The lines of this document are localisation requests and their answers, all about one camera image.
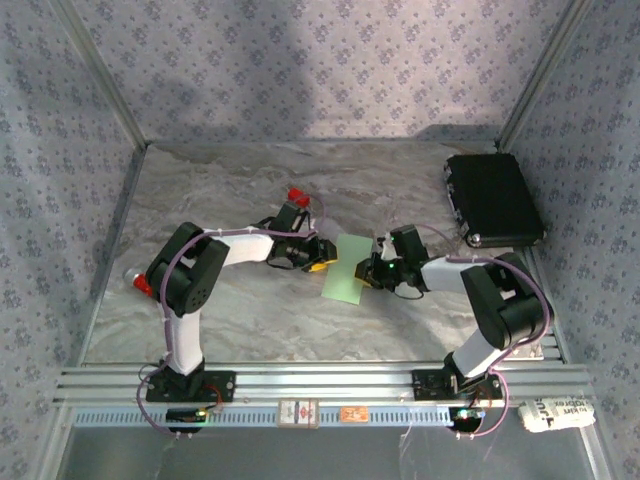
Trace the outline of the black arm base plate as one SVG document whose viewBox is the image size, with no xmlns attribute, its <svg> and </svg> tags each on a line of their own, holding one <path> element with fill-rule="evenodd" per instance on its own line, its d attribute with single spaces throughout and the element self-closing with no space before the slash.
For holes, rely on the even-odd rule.
<svg viewBox="0 0 640 480">
<path fill-rule="evenodd" d="M 150 403 L 227 403 L 233 400 L 235 383 L 233 371 L 195 370 L 181 375 L 167 369 L 151 378 L 145 399 Z"/>
<path fill-rule="evenodd" d="M 411 384 L 416 401 L 503 398 L 501 381 L 495 374 L 487 372 L 466 378 L 448 369 L 416 369 L 411 371 Z"/>
</svg>

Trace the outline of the aluminium corner post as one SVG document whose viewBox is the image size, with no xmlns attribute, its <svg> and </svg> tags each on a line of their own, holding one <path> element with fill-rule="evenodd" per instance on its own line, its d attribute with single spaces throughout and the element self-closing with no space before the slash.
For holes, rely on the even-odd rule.
<svg viewBox="0 0 640 480">
<path fill-rule="evenodd" d="M 524 89 L 495 139 L 495 147 L 498 152 L 511 150 L 594 3 L 595 0 L 567 0 L 567 5 L 551 30 L 548 41 L 534 65 Z"/>
<path fill-rule="evenodd" d="M 96 43 L 78 14 L 72 0 L 47 1 L 134 148 L 138 151 L 145 151 L 147 141 L 134 118 L 133 112 L 118 88 L 113 75 L 103 60 Z"/>
</svg>

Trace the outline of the white printed tape roll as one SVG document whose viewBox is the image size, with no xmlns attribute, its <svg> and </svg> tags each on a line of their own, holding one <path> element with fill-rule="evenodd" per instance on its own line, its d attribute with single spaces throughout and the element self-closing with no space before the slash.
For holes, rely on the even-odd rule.
<svg viewBox="0 0 640 480">
<path fill-rule="evenodd" d="M 517 409 L 524 428 L 531 433 L 585 428 L 595 423 L 595 409 L 582 396 L 530 399 Z"/>
</svg>

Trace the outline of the grey metal sheet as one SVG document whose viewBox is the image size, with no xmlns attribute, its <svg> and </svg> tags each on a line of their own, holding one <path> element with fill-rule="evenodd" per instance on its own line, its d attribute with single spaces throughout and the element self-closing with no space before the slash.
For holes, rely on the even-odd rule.
<svg viewBox="0 0 640 480">
<path fill-rule="evenodd" d="M 440 428 L 223 428 L 173 440 L 74 429 L 56 480 L 603 480 L 576 431 L 518 422 L 480 439 Z"/>
</svg>

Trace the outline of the black case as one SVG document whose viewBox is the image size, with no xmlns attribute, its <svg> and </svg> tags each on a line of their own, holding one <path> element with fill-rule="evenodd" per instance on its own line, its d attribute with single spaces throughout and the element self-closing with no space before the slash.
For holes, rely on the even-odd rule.
<svg viewBox="0 0 640 480">
<path fill-rule="evenodd" d="M 469 247 L 528 247 L 545 238 L 513 155 L 454 155 L 445 161 L 444 182 L 454 220 Z"/>
</svg>

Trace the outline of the light green paper sheet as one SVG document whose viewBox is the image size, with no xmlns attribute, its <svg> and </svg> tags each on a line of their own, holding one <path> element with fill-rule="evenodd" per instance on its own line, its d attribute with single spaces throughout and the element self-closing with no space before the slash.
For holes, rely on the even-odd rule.
<svg viewBox="0 0 640 480">
<path fill-rule="evenodd" d="M 356 278 L 356 267 L 370 257 L 373 240 L 370 237 L 339 234 L 336 247 L 337 261 L 328 268 L 321 296 L 359 305 L 364 283 Z"/>
</svg>

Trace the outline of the black controller board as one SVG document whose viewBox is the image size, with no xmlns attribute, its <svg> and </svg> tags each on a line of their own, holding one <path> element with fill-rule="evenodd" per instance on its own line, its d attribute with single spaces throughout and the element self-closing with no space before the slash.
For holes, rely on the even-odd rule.
<svg viewBox="0 0 640 480">
<path fill-rule="evenodd" d="M 476 434 L 481 428 L 486 413 L 482 408 L 452 407 L 449 409 L 449 416 L 452 421 L 450 430 L 461 434 Z"/>
<path fill-rule="evenodd" d="M 207 419 L 208 412 L 197 408 L 170 408 L 165 414 L 165 422 L 171 433 L 197 433 Z"/>
</svg>

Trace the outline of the aluminium mounting rail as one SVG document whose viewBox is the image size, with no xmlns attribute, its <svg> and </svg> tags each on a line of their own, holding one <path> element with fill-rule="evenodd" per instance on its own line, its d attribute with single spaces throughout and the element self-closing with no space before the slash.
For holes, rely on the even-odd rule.
<svg viewBox="0 0 640 480">
<path fill-rule="evenodd" d="M 234 399 L 241 404 L 275 404 L 285 398 L 318 399 L 329 405 L 384 404 L 413 397 L 411 373 L 438 369 L 428 362 L 271 362 L 213 363 L 210 370 L 236 373 Z M 58 377 L 53 400 L 73 406 L 130 406 L 139 366 L 92 364 L 69 367 Z M 550 361 L 507 361 L 498 367 L 510 399 L 569 395 L 593 397 L 587 368 Z"/>
</svg>

